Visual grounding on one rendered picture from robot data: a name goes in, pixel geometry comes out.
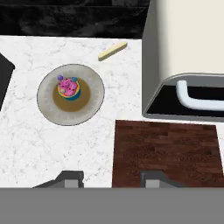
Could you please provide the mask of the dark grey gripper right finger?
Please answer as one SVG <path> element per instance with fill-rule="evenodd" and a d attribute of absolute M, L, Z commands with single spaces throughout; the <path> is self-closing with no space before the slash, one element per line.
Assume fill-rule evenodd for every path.
<path fill-rule="evenodd" d="M 169 179 L 162 171 L 141 171 L 140 186 L 143 188 L 184 187 L 179 182 Z"/>

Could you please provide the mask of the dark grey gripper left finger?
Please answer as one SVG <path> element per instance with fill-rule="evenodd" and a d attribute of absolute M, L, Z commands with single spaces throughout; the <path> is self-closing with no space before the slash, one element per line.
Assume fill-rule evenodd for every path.
<path fill-rule="evenodd" d="M 62 171 L 56 179 L 49 180 L 36 188 L 83 188 L 84 171 Z"/>

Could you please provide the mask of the dark wooden cutting board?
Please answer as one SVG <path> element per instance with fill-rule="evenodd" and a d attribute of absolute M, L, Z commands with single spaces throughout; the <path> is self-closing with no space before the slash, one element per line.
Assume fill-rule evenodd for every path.
<path fill-rule="evenodd" d="M 143 171 L 190 187 L 224 187 L 216 127 L 117 120 L 112 186 L 139 187 Z"/>

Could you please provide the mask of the grey round plate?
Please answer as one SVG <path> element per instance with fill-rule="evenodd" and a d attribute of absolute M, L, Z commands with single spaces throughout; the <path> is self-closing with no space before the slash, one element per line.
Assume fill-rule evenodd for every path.
<path fill-rule="evenodd" d="M 80 79 L 88 91 L 89 100 L 78 110 L 64 110 L 75 101 L 62 100 L 53 95 L 58 84 L 57 76 Z M 105 95 L 102 78 L 92 68 L 80 64 L 68 64 L 52 70 L 40 83 L 37 92 L 38 109 L 50 122 L 62 126 L 74 126 L 91 119 L 100 109 Z"/>

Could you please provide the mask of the pink frosted cupcake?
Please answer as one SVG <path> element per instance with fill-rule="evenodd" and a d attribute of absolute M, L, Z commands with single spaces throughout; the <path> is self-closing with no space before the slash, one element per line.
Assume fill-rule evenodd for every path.
<path fill-rule="evenodd" d="M 59 95 L 68 101 L 75 101 L 81 95 L 81 87 L 76 77 L 64 77 L 58 76 L 58 93 Z"/>

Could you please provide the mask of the black hob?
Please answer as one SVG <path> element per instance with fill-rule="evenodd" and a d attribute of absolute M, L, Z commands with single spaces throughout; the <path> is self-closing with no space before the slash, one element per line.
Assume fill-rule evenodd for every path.
<path fill-rule="evenodd" d="M 4 97 L 14 69 L 15 65 L 0 53 L 0 110 L 2 109 Z"/>

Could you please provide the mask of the pale yellow baguette stick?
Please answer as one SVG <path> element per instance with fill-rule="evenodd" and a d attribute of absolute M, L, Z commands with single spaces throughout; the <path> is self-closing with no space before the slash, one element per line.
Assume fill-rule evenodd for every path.
<path fill-rule="evenodd" d="M 108 50 L 104 51 L 104 52 L 101 52 L 99 55 L 98 55 L 98 60 L 99 61 L 102 61 L 102 60 L 105 60 L 107 59 L 108 57 L 120 52 L 121 50 L 123 50 L 124 48 L 126 48 L 128 45 L 127 42 L 121 42 L 117 45 L 113 45 L 111 46 Z"/>

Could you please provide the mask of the cream and grey toaster oven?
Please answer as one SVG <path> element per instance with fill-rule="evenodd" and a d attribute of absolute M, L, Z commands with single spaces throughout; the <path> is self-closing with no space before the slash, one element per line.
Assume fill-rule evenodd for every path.
<path fill-rule="evenodd" d="M 150 0 L 142 38 L 142 115 L 150 119 L 224 123 L 224 111 L 184 107 L 188 94 L 224 101 L 224 0 Z"/>

